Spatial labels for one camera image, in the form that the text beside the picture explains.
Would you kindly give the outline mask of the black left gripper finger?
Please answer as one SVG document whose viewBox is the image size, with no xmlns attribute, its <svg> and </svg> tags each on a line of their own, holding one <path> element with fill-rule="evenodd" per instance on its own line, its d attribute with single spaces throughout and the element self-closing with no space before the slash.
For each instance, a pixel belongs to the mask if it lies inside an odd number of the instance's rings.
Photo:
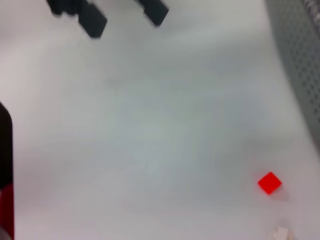
<svg viewBox="0 0 320 240">
<path fill-rule="evenodd" d="M 161 0 L 137 0 L 143 7 L 144 14 L 159 27 L 169 12 L 169 8 Z"/>
<path fill-rule="evenodd" d="M 47 0 L 51 13 L 60 17 L 63 14 L 78 17 L 79 25 L 92 39 L 99 39 L 107 25 L 103 12 L 88 0 Z"/>
</svg>

